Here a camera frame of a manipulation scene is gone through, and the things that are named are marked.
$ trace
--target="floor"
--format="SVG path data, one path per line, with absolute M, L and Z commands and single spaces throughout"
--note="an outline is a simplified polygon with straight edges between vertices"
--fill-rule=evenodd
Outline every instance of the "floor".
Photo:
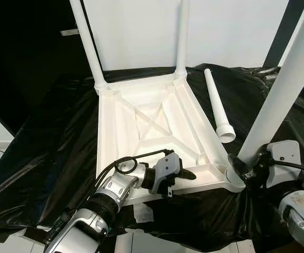
M 0 253 L 43 253 L 43 251 L 44 246 L 18 236 L 9 236 L 5 243 L 0 244 Z
M 121 243 L 119 242 L 116 244 L 116 250 L 114 253 L 197 253 L 197 251 L 184 248 L 179 244 L 161 240 L 142 232 L 135 233 L 134 240 L 132 240 L 132 233 L 127 233 L 126 235 L 123 235 L 123 238 L 124 240 L 121 240 Z M 130 241 L 122 244 L 126 239 L 129 239 Z M 44 246 L 34 244 L 33 242 L 18 236 L 9 236 L 5 243 L 0 244 L 0 253 L 4 252 L 43 253 Z M 253 248 L 251 240 L 245 240 L 238 243 L 232 243 L 221 250 L 214 251 L 214 253 L 255 253 L 255 250 Z

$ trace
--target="plastic wrap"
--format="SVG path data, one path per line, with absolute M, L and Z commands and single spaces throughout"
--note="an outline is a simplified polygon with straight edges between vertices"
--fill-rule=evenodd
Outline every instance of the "plastic wrap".
M 236 139 L 223 144 L 240 150 L 279 69 L 230 69 L 212 64 L 187 68 L 188 83 L 214 125 L 203 70 L 209 68 Z M 169 74 L 173 67 L 105 72 L 108 82 Z M 274 141 L 298 140 L 304 163 L 304 96 L 301 94 Z M 50 227 L 63 210 L 86 197 L 95 176 L 98 96 L 93 80 L 61 79 L 18 132 L 0 160 L 0 241 L 25 227 Z M 215 189 L 147 203 L 154 222 L 136 223 L 133 208 L 119 213 L 112 234 L 125 227 L 143 228 L 154 236 L 197 250 L 222 248 L 232 241 L 254 239 L 263 248 L 291 238 L 269 201 L 247 191 Z

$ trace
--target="black tarp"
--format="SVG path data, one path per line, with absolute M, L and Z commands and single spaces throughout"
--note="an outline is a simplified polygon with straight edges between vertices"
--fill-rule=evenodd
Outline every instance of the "black tarp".
M 237 154 L 268 94 L 274 79 L 271 76 L 279 69 L 263 73 L 263 69 L 230 69 L 212 64 L 187 68 L 187 81 L 214 128 L 203 75 L 207 67 L 237 136 L 224 147 Z M 109 71 L 105 79 L 115 82 L 173 71 L 173 67 Z M 24 123 L 0 159 L 0 241 L 24 227 L 50 227 L 63 210 L 73 210 L 84 200 L 95 176 L 98 103 L 92 79 L 63 77 Z M 304 91 L 273 140 L 286 139 L 301 143 L 304 163 Z M 146 231 L 199 250 L 218 249 L 247 238 L 263 245 L 277 238 L 272 243 L 276 247 L 279 241 L 283 244 L 289 239 L 285 227 L 272 229 L 278 223 L 274 205 L 247 191 L 217 189 L 148 205 L 154 211 L 155 222 L 144 224 Z M 129 209 L 118 216 L 113 231 L 141 226 L 134 220 L 128 222 L 128 214 L 120 218 Z

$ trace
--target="white plastic pipe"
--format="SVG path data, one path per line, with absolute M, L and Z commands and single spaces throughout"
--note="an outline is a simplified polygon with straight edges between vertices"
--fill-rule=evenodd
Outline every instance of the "white plastic pipe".
M 211 75 L 210 69 L 204 70 L 205 81 L 207 83 L 209 98 L 213 108 L 216 134 L 222 143 L 228 143 L 235 139 L 236 134 L 234 128 L 229 124 L 227 115 L 225 114 L 222 101 L 216 89 L 216 85 Z
M 181 0 L 180 26 L 178 37 L 178 53 L 176 55 L 175 77 L 183 77 L 187 75 L 185 70 L 185 55 L 187 48 L 187 30 L 189 19 L 189 0 Z
M 94 78 L 94 88 L 98 92 L 99 89 L 107 88 L 107 82 L 104 79 L 103 73 L 100 68 L 99 61 L 96 56 L 96 51 L 92 42 L 89 28 L 87 27 L 86 19 L 84 16 L 83 8 L 80 0 L 70 0 L 74 18 L 76 20 L 80 37 L 82 39 L 84 49 L 86 52 L 87 60 L 92 71 Z
M 304 20 L 289 54 L 238 154 L 252 165 L 258 149 L 269 143 L 304 87 Z

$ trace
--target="white plastic frame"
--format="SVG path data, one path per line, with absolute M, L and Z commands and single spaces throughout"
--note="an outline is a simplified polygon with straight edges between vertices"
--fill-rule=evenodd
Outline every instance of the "white plastic frame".
M 241 191 L 244 184 L 230 167 L 225 149 L 186 81 L 189 0 L 181 1 L 175 73 L 115 83 L 106 83 L 103 77 L 80 0 L 70 2 L 100 96 L 97 175 L 120 157 L 171 148 L 184 167 L 197 175 L 196 180 L 178 179 L 175 193 L 221 187 Z M 303 86 L 304 22 L 239 153 L 245 162 L 250 163 L 257 149 L 271 141 Z M 158 158 L 143 161 L 152 166 Z M 134 190 L 126 204 L 158 197 L 144 189 Z

